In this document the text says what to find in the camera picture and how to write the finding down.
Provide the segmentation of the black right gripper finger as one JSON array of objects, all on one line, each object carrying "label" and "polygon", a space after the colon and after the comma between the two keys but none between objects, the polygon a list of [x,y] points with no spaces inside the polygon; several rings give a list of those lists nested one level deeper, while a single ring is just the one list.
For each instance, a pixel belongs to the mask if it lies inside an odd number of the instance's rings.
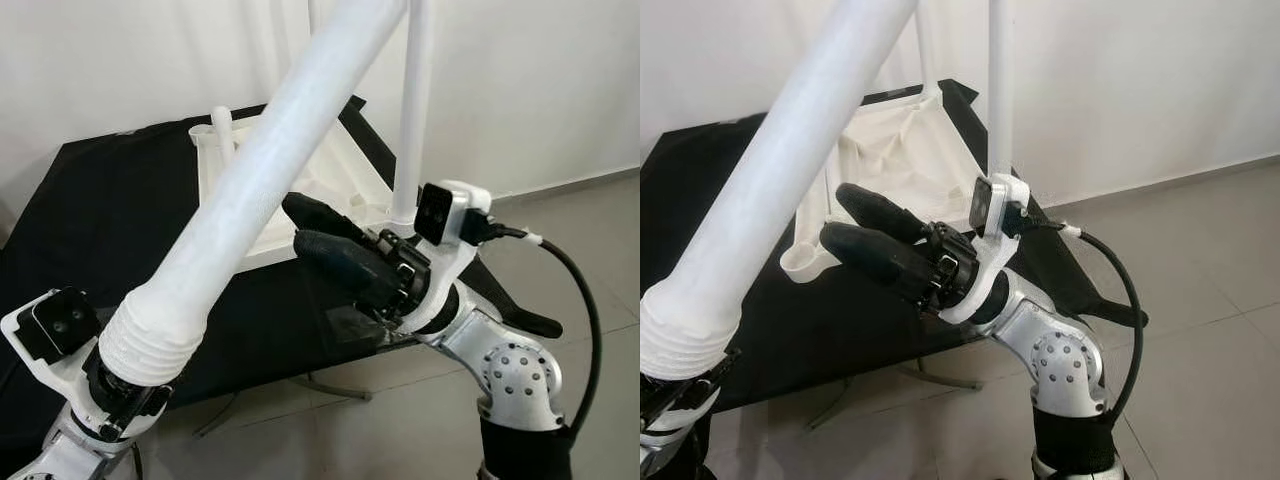
[{"label": "black right gripper finger", "polygon": [[317,230],[332,236],[339,236],[357,243],[369,243],[370,237],[366,230],[339,214],[319,200],[289,192],[282,200],[282,209],[300,230]]},{"label": "black right gripper finger", "polygon": [[916,247],[924,239],[923,229],[906,234],[905,239],[836,221],[820,230],[820,244],[844,266],[909,303],[923,305],[936,294],[934,268]]},{"label": "black right gripper finger", "polygon": [[319,230],[297,230],[298,259],[347,291],[357,303],[388,308],[401,302],[401,278],[384,259],[355,241]]},{"label": "black right gripper finger", "polygon": [[933,224],[922,221],[874,191],[845,183],[836,189],[836,198],[855,221],[855,225],[836,227],[837,242],[852,244],[873,236],[884,236],[908,246],[941,243],[941,234]]}]

